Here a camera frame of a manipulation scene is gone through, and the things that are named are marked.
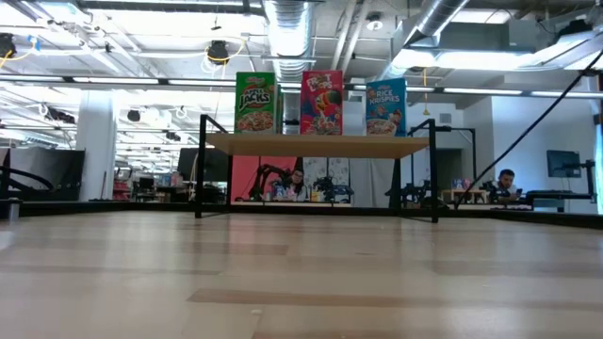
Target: rice krispies cereal box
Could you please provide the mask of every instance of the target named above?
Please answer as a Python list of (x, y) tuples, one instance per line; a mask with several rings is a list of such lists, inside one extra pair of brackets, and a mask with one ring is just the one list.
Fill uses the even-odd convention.
[(406, 80), (367, 84), (367, 135), (406, 137)]

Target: wooden shelf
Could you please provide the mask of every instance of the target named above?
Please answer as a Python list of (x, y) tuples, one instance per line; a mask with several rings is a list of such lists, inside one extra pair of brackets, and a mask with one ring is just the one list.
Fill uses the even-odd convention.
[(206, 141), (230, 155), (402, 158), (429, 146), (426, 137), (352, 137), (208, 134)]

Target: computer screen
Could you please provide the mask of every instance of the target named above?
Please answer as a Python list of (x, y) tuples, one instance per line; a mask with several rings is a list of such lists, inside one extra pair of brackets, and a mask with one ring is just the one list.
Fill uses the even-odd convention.
[(549, 178), (580, 178), (580, 154), (570, 151), (546, 151)]
[(153, 178), (140, 178), (139, 179), (139, 187), (143, 189), (152, 189), (155, 185), (155, 180)]
[[(190, 172), (195, 163), (195, 156), (199, 149), (186, 148), (180, 150), (178, 158), (178, 171), (184, 180), (190, 180)], [(228, 154), (217, 149), (205, 149), (204, 181), (228, 181)]]

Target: man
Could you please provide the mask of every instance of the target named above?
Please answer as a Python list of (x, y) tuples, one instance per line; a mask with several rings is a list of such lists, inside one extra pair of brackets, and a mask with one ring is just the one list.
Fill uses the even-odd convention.
[(498, 202), (514, 202), (519, 198), (517, 187), (513, 185), (515, 173), (510, 169), (503, 169), (498, 176), (498, 181), (494, 183)]

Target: red wall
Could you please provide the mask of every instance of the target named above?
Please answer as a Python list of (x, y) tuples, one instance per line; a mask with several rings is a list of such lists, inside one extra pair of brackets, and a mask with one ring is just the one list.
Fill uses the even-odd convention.
[[(231, 201), (233, 202), (236, 198), (243, 198), (244, 200), (249, 199), (249, 191), (253, 187), (255, 181), (255, 174), (257, 168), (261, 164), (270, 164), (283, 170), (293, 170), (297, 157), (283, 157), (283, 156), (241, 156), (237, 155), (233, 157), (233, 195)], [(272, 173), (266, 183), (274, 180), (277, 174)]]

